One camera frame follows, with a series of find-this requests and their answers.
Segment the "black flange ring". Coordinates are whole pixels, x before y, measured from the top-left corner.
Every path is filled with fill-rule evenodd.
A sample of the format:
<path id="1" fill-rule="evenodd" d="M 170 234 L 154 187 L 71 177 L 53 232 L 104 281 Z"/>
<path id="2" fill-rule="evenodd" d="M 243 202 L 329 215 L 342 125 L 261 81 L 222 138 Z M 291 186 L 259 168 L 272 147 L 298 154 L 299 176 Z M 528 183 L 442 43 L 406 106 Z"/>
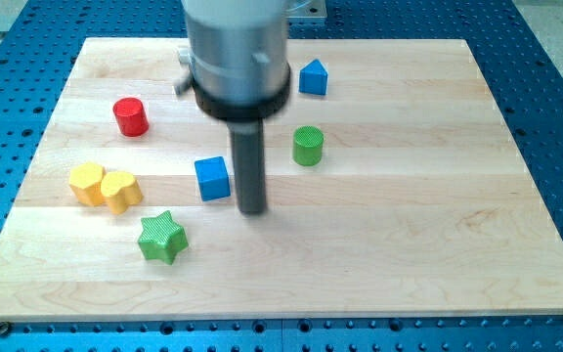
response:
<path id="1" fill-rule="evenodd" d="M 250 105 L 237 105 L 215 98 L 201 88 L 195 80 L 192 82 L 192 88 L 195 92 L 196 104 L 205 114 L 223 121 L 253 122 L 266 119 L 284 108 L 290 95 L 291 81 L 291 67 L 286 65 L 285 78 L 281 89 L 273 96 Z"/>

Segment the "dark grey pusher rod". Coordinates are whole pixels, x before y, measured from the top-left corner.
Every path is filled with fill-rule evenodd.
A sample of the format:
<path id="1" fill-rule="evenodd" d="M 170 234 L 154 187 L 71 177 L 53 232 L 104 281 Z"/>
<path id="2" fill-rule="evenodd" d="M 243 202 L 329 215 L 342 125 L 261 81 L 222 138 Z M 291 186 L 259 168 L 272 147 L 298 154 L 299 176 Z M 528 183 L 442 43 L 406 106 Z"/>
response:
<path id="1" fill-rule="evenodd" d="M 263 122 L 229 122 L 228 128 L 238 209 L 261 214 L 267 207 Z"/>

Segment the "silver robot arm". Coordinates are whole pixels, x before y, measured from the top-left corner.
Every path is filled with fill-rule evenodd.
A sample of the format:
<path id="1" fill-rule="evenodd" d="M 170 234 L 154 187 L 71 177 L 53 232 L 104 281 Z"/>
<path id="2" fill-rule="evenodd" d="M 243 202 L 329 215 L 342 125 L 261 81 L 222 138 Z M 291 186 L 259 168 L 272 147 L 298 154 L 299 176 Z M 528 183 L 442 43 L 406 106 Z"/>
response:
<path id="1" fill-rule="evenodd" d="M 264 120 L 290 94 L 288 3 L 280 0 L 183 0 L 195 100 L 226 123 L 238 210 L 267 208 Z"/>

